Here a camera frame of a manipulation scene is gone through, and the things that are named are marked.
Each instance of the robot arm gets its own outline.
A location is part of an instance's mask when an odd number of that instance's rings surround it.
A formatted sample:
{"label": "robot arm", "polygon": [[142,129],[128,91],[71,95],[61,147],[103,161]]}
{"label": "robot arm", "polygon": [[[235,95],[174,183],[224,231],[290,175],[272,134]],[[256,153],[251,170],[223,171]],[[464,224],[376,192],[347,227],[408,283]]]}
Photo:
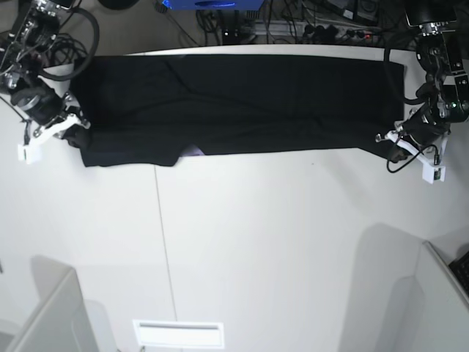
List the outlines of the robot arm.
{"label": "robot arm", "polygon": [[[447,2],[436,0],[407,0],[407,21],[414,27],[406,33],[395,34],[385,49],[385,69],[389,73],[391,46],[399,40],[418,36],[417,59],[426,71],[426,82],[409,99],[399,96],[392,77],[388,79],[394,94],[408,105],[421,105],[413,109],[405,121],[395,123],[395,130],[386,136],[377,136],[377,142],[391,141],[394,147],[388,157],[388,171],[395,173],[403,167],[391,170],[390,162],[419,160],[424,165],[423,179],[429,183],[444,181],[443,154],[451,133],[451,124],[465,122],[469,118],[469,78],[462,65],[456,32],[450,23],[456,20],[454,8]],[[454,84],[446,84],[447,77]]]}
{"label": "robot arm", "polygon": [[[30,163],[34,151],[52,136],[75,142],[77,133],[89,128],[89,123],[73,101],[71,94],[63,98],[41,78],[68,81],[80,74],[91,62],[99,41],[99,26],[86,10],[73,9],[74,0],[32,0],[25,4],[7,39],[0,47],[0,92],[11,96],[10,102],[29,117],[26,129],[32,122],[38,127],[32,135],[25,133],[20,157]],[[59,16],[63,12],[77,12],[92,24],[94,41],[80,67],[66,76],[55,76],[43,69],[43,55],[53,47],[60,30]]]}

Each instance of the white tabletop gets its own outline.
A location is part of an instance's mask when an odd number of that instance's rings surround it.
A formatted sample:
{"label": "white tabletop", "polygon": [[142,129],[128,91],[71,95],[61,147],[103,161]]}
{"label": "white tabletop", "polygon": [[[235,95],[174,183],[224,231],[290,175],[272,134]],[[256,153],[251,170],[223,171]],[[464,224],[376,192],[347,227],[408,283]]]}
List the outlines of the white tabletop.
{"label": "white tabletop", "polygon": [[[150,54],[383,58],[326,45]],[[415,54],[391,60],[405,65],[411,98],[424,82]],[[21,323],[37,303],[29,266],[41,254],[76,267],[122,352],[138,348],[132,319],[224,322],[228,351],[373,351],[421,240],[448,260],[468,242],[467,125],[454,126],[446,182],[431,186],[420,165],[389,175],[360,150],[85,169],[77,150],[51,141],[45,159],[26,166],[15,154],[23,126],[2,102],[0,116],[0,319]]]}

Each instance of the black pants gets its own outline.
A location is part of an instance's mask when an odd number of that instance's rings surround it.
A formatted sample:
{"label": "black pants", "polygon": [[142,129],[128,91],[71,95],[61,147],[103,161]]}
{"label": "black pants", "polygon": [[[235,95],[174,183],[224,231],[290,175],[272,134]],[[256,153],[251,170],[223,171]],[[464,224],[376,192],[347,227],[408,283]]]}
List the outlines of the black pants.
{"label": "black pants", "polygon": [[[404,69],[392,64],[403,90]],[[173,166],[206,155],[360,148],[402,120],[382,62],[321,56],[96,57],[71,90],[91,121],[86,166]]]}

